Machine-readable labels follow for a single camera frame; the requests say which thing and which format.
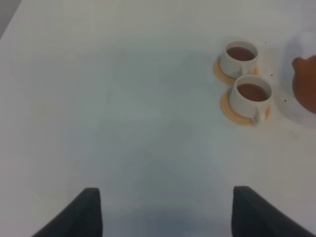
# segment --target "white teacup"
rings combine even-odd
[[[227,50],[233,47],[242,47],[248,49],[255,56],[250,61],[240,61],[228,55]],[[242,75],[252,74],[258,62],[259,52],[255,45],[247,41],[233,41],[225,48],[220,60],[220,68],[222,72],[232,78],[239,78]]]
[[[265,101],[252,101],[243,97],[237,87],[247,83],[261,87],[268,95],[268,99]],[[266,111],[269,108],[271,97],[272,88],[265,79],[256,75],[244,75],[235,81],[229,103],[235,113],[246,118],[251,118],[254,124],[260,124],[266,120]]]

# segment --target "saucer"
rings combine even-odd
[[[245,126],[254,126],[255,124],[251,120],[251,118],[243,117],[240,116],[239,114],[236,114],[230,104],[229,104],[229,96],[231,95],[231,89],[227,90],[224,95],[222,96],[221,99],[221,110],[223,114],[230,120],[235,123],[238,123],[240,125],[245,125]],[[271,115],[271,107],[269,106],[268,109],[266,110],[266,121]]]

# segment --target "wooden coaster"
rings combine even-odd
[[[216,77],[221,80],[222,82],[226,83],[226,84],[229,84],[229,85],[233,85],[235,83],[235,80],[236,78],[231,78],[227,75],[225,75],[220,66],[219,66],[219,63],[220,63],[220,60],[221,58],[218,58],[214,65],[213,65],[213,71],[214,71],[214,74],[216,75]],[[255,71],[253,72],[254,75],[259,75],[259,68],[258,66],[255,67]]]
[[[229,104],[229,96],[231,95],[231,89],[229,89],[228,91],[226,91],[224,93],[224,95],[222,96],[221,99],[221,110],[224,113],[224,115],[231,121],[238,123],[240,125],[245,125],[245,126],[254,126],[255,124],[253,123],[253,121],[251,120],[251,118],[246,118],[243,116],[240,116],[239,114],[236,114],[230,104]],[[271,115],[271,107],[269,106],[267,111],[266,111],[266,120],[268,120],[268,118]]]

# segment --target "teapot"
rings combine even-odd
[[[316,114],[316,55],[309,59],[296,58],[292,66],[295,98],[306,110]]]

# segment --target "black object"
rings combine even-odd
[[[0,3],[0,39],[18,9],[21,0],[2,0]]]
[[[100,191],[87,188],[33,237],[102,237],[102,231]]]
[[[315,237],[249,187],[235,187],[233,237]]]

